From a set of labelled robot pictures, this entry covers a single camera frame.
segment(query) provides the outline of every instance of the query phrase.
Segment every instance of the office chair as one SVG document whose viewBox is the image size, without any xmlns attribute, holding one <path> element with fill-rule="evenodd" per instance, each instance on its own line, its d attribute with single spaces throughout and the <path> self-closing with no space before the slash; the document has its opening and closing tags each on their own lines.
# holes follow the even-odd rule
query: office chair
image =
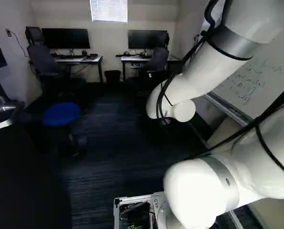
<svg viewBox="0 0 284 229">
<path fill-rule="evenodd" d="M 62 71 L 46 46 L 32 44 L 27 47 L 27 52 L 44 94 L 53 99 L 60 94 L 71 94 L 75 97 L 83 92 L 86 81 L 70 78 L 69 73 Z"/>
<path fill-rule="evenodd" d="M 39 27 L 26 26 L 25 35 L 29 45 L 44 44 L 44 37 Z"/>
<path fill-rule="evenodd" d="M 131 83 L 138 93 L 151 91 L 167 78 L 168 72 L 165 66 L 168 55 L 169 51 L 166 48 L 155 48 L 150 61 L 138 69 L 138 77 L 132 78 Z"/>
</svg>

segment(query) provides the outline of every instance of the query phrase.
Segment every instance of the desk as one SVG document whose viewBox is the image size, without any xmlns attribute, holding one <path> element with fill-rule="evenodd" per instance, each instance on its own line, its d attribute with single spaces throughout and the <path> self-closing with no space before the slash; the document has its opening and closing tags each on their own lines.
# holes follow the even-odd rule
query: desk
<svg viewBox="0 0 284 229">
<path fill-rule="evenodd" d="M 70 72 L 71 72 L 71 68 L 72 68 L 71 63 L 72 64 L 73 63 L 80 63 L 80 64 L 86 63 L 86 64 L 92 64 L 92 65 L 97 64 L 98 65 L 99 80 L 100 80 L 100 83 L 103 83 L 103 72 L 102 72 L 103 56 L 98 56 L 94 60 L 85 60 L 85 61 L 83 61 L 83 59 L 84 59 L 84 57 L 73 58 L 73 59 L 61 59 L 61 58 L 55 57 L 56 62 L 68 64 Z"/>
<path fill-rule="evenodd" d="M 141 58 L 139 56 L 123 56 L 122 59 L 122 64 L 123 64 L 123 83 L 125 82 L 126 80 L 126 63 L 129 62 L 129 63 L 139 63 L 139 62 L 147 62 L 147 61 L 150 61 L 150 58 Z M 179 62 L 180 60 L 177 59 L 177 58 L 174 58 L 174 57 L 169 57 L 167 59 L 167 69 L 169 69 L 169 64 L 171 62 L 174 62 L 174 63 L 177 63 Z"/>
</svg>

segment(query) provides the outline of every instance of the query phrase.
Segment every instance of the whiteboard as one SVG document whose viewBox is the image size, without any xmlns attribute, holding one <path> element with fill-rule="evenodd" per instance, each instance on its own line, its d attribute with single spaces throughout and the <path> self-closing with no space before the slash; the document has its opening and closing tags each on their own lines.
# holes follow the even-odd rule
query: whiteboard
<svg viewBox="0 0 284 229">
<path fill-rule="evenodd" d="M 284 32 L 212 92 L 255 119 L 284 91 Z"/>
</svg>

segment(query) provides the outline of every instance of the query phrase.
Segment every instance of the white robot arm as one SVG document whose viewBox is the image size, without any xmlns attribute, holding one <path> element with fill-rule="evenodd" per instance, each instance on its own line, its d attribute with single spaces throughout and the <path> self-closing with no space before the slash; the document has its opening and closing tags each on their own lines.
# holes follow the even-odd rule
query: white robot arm
<svg viewBox="0 0 284 229">
<path fill-rule="evenodd" d="M 234 0 L 226 14 L 224 26 L 198 51 L 189 69 L 171 82 L 163 98 L 165 117 L 180 122 L 195 114 L 191 99 L 202 96 L 222 83 L 238 68 L 251 59 L 262 44 L 269 43 L 284 25 L 284 0 Z M 157 118 L 157 100 L 161 91 L 158 85 L 147 102 L 147 114 Z"/>
<path fill-rule="evenodd" d="M 163 97 L 164 116 L 190 120 L 195 114 L 191 99 L 218 86 L 283 27 L 284 0 L 233 0 L 225 25 L 204 43 L 187 72 L 177 75 L 167 88 L 172 105 Z M 160 91 L 161 85 L 148 99 L 150 118 L 157 118 Z M 262 198 L 283 199 L 284 107 L 231 150 L 172 166 L 164 178 L 164 191 L 174 216 L 186 229 L 209 228 L 218 215 Z"/>
</svg>

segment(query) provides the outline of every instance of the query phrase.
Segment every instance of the trash can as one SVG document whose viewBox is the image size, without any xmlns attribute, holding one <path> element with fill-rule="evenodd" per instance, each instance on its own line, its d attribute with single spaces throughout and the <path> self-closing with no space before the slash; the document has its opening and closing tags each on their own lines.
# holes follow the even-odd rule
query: trash can
<svg viewBox="0 0 284 229">
<path fill-rule="evenodd" d="M 121 71 L 119 70 L 105 71 L 105 78 L 107 84 L 118 84 L 120 76 L 121 76 Z"/>
</svg>

